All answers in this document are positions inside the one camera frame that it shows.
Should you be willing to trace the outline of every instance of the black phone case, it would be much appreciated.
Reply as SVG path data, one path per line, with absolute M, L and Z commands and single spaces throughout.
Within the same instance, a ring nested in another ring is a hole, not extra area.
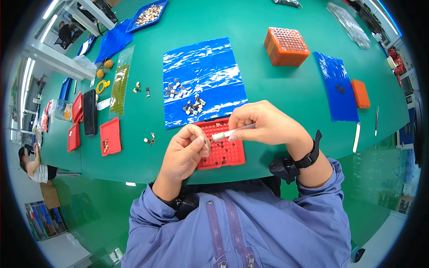
M 95 89 L 83 95 L 83 126 L 86 136 L 97 134 L 97 105 L 95 103 Z

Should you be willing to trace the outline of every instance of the person's left hand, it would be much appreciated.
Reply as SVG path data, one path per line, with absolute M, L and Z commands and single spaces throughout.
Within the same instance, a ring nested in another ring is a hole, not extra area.
M 184 126 L 170 141 L 157 180 L 182 181 L 210 155 L 210 143 L 199 126 Z

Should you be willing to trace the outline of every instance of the red tray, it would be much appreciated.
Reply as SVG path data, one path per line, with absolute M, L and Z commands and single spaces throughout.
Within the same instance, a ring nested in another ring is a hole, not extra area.
M 79 124 L 74 124 L 68 131 L 67 152 L 71 152 L 80 146 Z
M 106 156 L 108 154 L 114 154 L 120 152 L 121 148 L 121 135 L 119 132 L 119 117 L 114 118 L 112 121 L 106 122 L 100 126 L 100 138 L 101 138 L 101 155 Z M 104 153 L 103 141 L 107 141 L 109 148 Z
M 217 142 L 211 141 L 211 136 L 213 134 L 229 130 L 228 120 L 229 118 L 220 118 L 209 122 L 202 121 L 194 123 L 201 127 L 207 138 L 210 139 L 211 146 L 210 156 L 203 157 L 198 163 L 197 169 L 214 169 L 221 166 L 241 165 L 246 162 L 242 141 L 229 142 L 228 138 L 223 138 Z
M 82 91 L 79 91 L 79 94 L 77 95 L 75 102 L 73 102 L 73 105 L 72 105 L 72 120 L 74 123 L 78 122 L 79 113 L 82 111 L 82 107 L 83 107 L 83 96 L 82 96 Z

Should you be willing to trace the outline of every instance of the zipper pull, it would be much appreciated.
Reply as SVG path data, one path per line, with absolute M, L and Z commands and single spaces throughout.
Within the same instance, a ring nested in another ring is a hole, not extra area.
M 254 268 L 253 263 L 255 261 L 255 255 L 249 256 L 249 264 L 247 265 L 248 268 Z

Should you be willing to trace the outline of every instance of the white shirt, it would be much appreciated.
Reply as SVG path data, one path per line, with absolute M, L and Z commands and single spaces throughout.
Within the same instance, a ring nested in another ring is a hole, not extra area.
M 43 164 L 39 164 L 39 166 L 34 171 L 33 176 L 30 176 L 30 174 L 28 174 L 28 172 L 27 172 L 27 175 L 30 177 L 30 179 L 32 179 L 35 182 L 47 183 L 48 182 L 48 166 L 43 165 Z

